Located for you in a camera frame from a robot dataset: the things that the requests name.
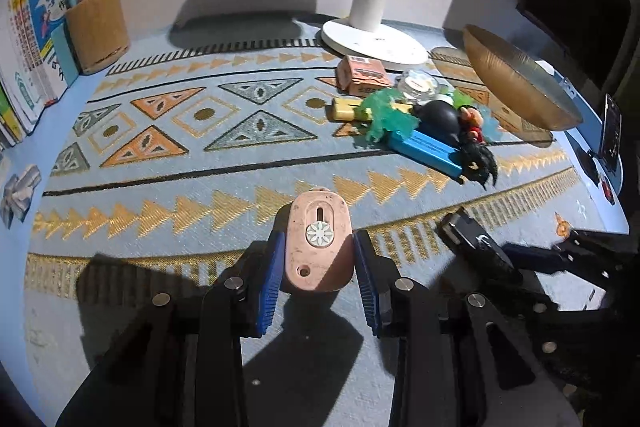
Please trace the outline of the green translucent toy figure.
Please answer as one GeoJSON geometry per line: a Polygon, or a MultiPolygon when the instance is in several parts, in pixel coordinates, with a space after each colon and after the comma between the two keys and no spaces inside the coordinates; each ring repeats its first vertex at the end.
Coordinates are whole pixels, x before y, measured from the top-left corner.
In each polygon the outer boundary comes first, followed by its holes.
{"type": "Polygon", "coordinates": [[[387,88],[369,94],[354,109],[355,117],[367,125],[368,142],[378,143],[387,133],[394,132],[401,139],[408,139],[419,127],[419,118],[395,107],[400,100],[401,93],[396,88],[387,88]]]}

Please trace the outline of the pink oval case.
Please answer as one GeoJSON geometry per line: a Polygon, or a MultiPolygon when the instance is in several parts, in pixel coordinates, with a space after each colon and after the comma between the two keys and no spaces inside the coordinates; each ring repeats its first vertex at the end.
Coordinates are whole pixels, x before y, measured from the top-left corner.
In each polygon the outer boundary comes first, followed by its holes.
{"type": "Polygon", "coordinates": [[[299,194],[285,233],[284,269],[296,291],[335,293],[354,273],[354,232],[343,197],[325,187],[299,194]]]}

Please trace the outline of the row of upright books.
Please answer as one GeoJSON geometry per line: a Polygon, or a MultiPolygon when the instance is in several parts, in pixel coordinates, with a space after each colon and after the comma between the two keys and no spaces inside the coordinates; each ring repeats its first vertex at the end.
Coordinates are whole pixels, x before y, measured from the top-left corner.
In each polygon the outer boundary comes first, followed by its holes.
{"type": "Polygon", "coordinates": [[[66,0],[1,0],[1,147],[31,134],[46,107],[73,84],[58,62],[52,34],[66,0]]]}

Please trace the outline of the red haired figure toy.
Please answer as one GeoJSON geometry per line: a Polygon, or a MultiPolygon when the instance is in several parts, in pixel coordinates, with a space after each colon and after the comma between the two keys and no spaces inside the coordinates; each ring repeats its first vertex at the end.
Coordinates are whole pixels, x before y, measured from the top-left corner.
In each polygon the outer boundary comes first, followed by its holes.
{"type": "Polygon", "coordinates": [[[461,105],[458,108],[459,142],[485,144],[483,135],[484,118],[480,111],[472,105],[461,105]]]}

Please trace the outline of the black round figure toy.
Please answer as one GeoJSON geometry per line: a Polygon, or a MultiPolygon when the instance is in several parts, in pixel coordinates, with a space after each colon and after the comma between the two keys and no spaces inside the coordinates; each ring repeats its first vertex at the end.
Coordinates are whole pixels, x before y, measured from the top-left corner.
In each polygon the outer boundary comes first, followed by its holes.
{"type": "Polygon", "coordinates": [[[420,120],[418,130],[421,133],[451,147],[459,144],[458,112],[451,104],[432,100],[413,106],[412,113],[420,120]]]}

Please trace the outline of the amber glass bowl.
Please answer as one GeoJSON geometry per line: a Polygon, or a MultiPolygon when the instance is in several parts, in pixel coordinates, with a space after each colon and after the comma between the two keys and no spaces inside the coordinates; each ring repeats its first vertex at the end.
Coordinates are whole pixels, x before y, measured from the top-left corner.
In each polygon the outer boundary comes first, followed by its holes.
{"type": "Polygon", "coordinates": [[[463,42],[477,76],[516,115],[551,131],[565,131],[584,122],[554,77],[517,46],[475,25],[465,26],[463,42]]]}

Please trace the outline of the pink small box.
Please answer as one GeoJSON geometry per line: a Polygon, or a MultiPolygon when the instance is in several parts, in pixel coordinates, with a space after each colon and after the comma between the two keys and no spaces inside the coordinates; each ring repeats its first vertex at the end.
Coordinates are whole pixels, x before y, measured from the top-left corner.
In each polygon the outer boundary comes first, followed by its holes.
{"type": "Polygon", "coordinates": [[[344,56],[338,63],[336,84],[338,89],[361,98],[394,85],[381,61],[353,55],[344,56]]]}

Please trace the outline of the cork pen holder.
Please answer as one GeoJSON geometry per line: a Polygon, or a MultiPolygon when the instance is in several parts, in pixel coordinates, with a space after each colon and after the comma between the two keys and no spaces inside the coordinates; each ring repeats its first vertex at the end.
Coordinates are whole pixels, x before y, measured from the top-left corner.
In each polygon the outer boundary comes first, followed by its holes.
{"type": "Polygon", "coordinates": [[[92,75],[113,65],[130,47],[120,0],[84,0],[65,21],[81,72],[92,75]]]}

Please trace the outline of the white desk lamp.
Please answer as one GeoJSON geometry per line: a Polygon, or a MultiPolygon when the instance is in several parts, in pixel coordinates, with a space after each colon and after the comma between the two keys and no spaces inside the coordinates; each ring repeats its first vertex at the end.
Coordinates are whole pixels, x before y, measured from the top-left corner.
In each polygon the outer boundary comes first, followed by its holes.
{"type": "Polygon", "coordinates": [[[335,52],[375,58],[394,72],[418,67],[427,50],[405,32],[382,23],[386,0],[352,0],[349,16],[325,22],[322,41],[335,52]]]}

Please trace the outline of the patterned blue table mat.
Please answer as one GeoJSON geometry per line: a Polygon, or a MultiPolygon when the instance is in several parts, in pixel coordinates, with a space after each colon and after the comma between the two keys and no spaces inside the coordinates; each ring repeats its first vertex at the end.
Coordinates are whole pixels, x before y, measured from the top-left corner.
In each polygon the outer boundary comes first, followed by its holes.
{"type": "Polygon", "coordinates": [[[330,119],[336,57],[316,40],[136,42],[96,85],[52,166],[32,225],[25,337],[53,424],[134,311],[159,291],[216,279],[277,214],[322,186],[402,273],[450,262],[436,223],[451,207],[498,239],[551,243],[588,217],[560,144],[505,136],[479,186],[369,145],[330,119]]]}

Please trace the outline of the small orange black box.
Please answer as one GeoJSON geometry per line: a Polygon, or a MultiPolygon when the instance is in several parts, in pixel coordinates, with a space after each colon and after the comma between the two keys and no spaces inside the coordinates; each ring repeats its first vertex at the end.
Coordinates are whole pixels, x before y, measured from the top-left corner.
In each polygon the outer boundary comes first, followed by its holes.
{"type": "Polygon", "coordinates": [[[601,176],[600,185],[602,188],[603,195],[605,199],[612,205],[615,205],[615,197],[613,195],[613,191],[611,185],[608,183],[608,178],[606,176],[601,176]]]}

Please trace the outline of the clear round container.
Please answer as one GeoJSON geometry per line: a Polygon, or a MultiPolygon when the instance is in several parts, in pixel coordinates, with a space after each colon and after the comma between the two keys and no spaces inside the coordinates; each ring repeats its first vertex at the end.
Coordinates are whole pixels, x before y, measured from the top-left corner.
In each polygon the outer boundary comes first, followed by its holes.
{"type": "Polygon", "coordinates": [[[427,103],[438,95],[436,80],[419,69],[405,70],[397,78],[396,88],[406,101],[413,104],[427,103]]]}

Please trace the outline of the smartphone on stand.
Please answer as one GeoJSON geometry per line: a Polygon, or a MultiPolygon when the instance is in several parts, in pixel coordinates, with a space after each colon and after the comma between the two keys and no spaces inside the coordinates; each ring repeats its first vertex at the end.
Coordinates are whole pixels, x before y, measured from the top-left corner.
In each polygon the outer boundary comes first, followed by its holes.
{"type": "Polygon", "coordinates": [[[599,156],[609,172],[616,173],[617,158],[620,155],[620,136],[622,135],[622,114],[611,95],[604,98],[604,114],[599,156]]]}

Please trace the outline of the black claw toy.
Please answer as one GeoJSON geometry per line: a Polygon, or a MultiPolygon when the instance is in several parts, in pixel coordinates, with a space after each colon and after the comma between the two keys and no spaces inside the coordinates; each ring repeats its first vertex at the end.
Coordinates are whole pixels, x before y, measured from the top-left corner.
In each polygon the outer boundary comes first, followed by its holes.
{"type": "Polygon", "coordinates": [[[475,140],[462,140],[459,147],[461,176],[486,187],[491,181],[496,185],[498,180],[498,165],[485,143],[475,140]]]}

